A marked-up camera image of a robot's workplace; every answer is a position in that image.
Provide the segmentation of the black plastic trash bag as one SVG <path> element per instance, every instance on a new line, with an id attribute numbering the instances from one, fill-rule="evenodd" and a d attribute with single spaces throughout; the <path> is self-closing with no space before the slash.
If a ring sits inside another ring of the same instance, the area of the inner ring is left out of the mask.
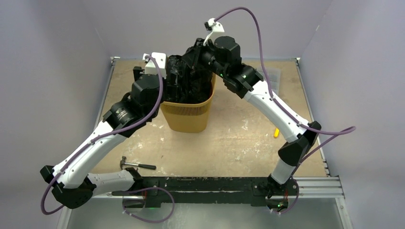
<path id="1" fill-rule="evenodd" d="M 180 55 L 170 55 L 166 64 L 163 97 L 165 102 L 199 104 L 212 95 L 212 73 L 193 70 Z"/>

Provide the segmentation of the yellow plastic trash bin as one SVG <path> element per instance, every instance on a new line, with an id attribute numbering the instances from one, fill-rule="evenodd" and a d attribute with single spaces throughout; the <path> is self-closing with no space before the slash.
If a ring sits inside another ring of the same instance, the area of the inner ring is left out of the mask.
<path id="1" fill-rule="evenodd" d="M 173 131 L 182 133 L 200 133 L 206 129 L 215 91 L 216 75 L 212 75 L 210 96 L 199 104 L 180 104 L 163 102 L 161 112 Z"/>

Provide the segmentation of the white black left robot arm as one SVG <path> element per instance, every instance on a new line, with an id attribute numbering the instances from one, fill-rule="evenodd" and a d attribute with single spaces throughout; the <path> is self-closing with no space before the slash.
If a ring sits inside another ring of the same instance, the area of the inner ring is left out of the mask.
<path id="1" fill-rule="evenodd" d="M 142 190 L 142 177 L 133 168 L 119 172 L 92 174 L 91 170 L 112 149 L 131 137 L 135 131 L 151 122 L 162 102 L 165 70 L 156 67 L 152 74 L 145 68 L 138 75 L 131 92 L 111 106 L 93 133 L 64 161 L 55 166 L 44 166 L 40 173 L 48 186 L 41 199 L 41 210 L 49 192 L 64 207 L 74 209 L 91 197 L 114 191 L 137 195 Z"/>

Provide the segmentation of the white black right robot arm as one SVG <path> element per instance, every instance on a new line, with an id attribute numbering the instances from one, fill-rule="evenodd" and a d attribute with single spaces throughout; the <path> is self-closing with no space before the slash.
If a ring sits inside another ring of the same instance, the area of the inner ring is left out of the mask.
<path id="1" fill-rule="evenodd" d="M 193 70 L 207 70 L 223 80 L 226 88 L 257 108 L 281 132 L 286 143 L 279 149 L 279 160 L 261 187 L 267 196 L 285 194 L 287 182 L 318 137 L 321 125 L 295 113 L 271 89 L 270 81 L 254 67 L 242 63 L 240 45 L 230 36 L 203 43 L 196 39 L 182 60 Z"/>

